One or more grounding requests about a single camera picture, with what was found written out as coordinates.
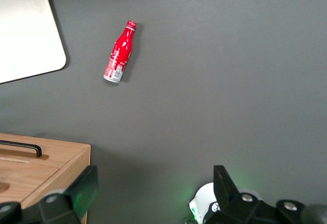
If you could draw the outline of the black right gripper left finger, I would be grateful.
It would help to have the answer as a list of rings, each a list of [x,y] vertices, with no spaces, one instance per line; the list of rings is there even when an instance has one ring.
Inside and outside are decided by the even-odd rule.
[[[81,223],[99,189],[97,166],[87,166],[63,191],[22,209],[16,201],[1,204],[1,223]]]

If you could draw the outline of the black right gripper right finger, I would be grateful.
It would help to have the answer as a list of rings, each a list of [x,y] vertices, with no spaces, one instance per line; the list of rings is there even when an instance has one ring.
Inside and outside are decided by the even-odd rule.
[[[270,206],[253,194],[240,192],[222,165],[214,166],[214,194],[220,210],[207,223],[301,223],[305,205],[279,200]]]

